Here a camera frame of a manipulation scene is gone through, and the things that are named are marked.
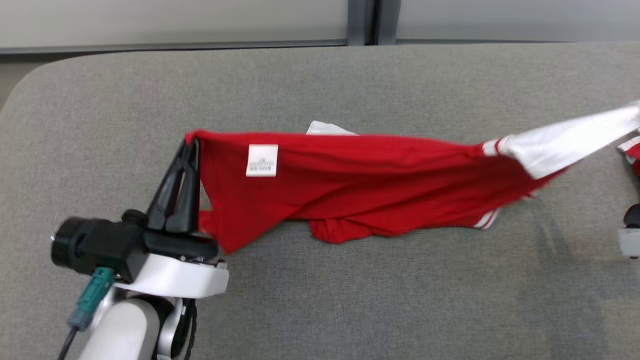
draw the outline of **green cable connector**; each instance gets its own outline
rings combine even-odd
[[[112,269],[95,269],[91,281],[89,281],[89,284],[76,302],[76,310],[67,321],[71,328],[77,327],[78,330],[85,331],[89,327],[93,319],[93,313],[114,282],[115,274]]]

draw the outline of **red t-shirt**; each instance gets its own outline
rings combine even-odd
[[[212,206],[200,226],[226,252],[286,219],[308,220],[312,234],[330,243],[417,228],[486,228],[500,207],[561,172],[533,179],[497,145],[487,152],[482,144],[426,138],[204,130],[186,135],[193,138]],[[247,176],[250,145],[262,144],[278,146],[275,175]]]

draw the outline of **gray trim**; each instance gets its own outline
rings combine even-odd
[[[457,39],[396,39],[397,45],[410,44],[544,44],[549,42],[566,41],[536,41],[536,40],[457,40]]]
[[[395,45],[401,0],[380,0],[378,45]]]
[[[363,46],[371,37],[373,0],[348,0],[347,44]]]
[[[0,48],[0,54],[43,54],[43,53],[93,53],[103,51],[149,51],[149,50],[206,50],[206,49],[246,49],[257,47],[312,47],[346,45],[346,39],[333,40],[288,40],[255,42],[193,42],[184,44],[125,44],[89,45],[60,47],[7,47]]]

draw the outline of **robotic arm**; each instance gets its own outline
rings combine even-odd
[[[51,237],[55,265],[93,276],[59,359],[86,329],[81,359],[173,359],[191,324],[188,358],[195,300],[224,293],[228,282],[218,244],[196,233],[199,170],[198,140],[183,142],[146,214],[130,209],[121,222],[72,217]]]
[[[620,250],[624,256],[635,260],[640,256],[640,204],[627,210],[624,222],[626,228],[618,230]]]

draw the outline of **black cable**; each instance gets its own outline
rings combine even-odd
[[[191,357],[191,349],[193,349],[193,343],[196,340],[196,317],[198,317],[198,309],[196,308],[196,301],[193,301],[193,314],[191,315],[191,334],[189,335],[189,345],[187,345],[187,351],[184,353],[183,360],[189,360]]]
[[[71,331],[69,331],[69,335],[67,335],[65,344],[62,345],[62,350],[60,350],[60,355],[58,355],[58,360],[65,360],[65,357],[67,357],[67,352],[71,347],[71,343],[74,342],[74,338],[76,337],[77,332],[78,332],[77,326],[71,327]]]

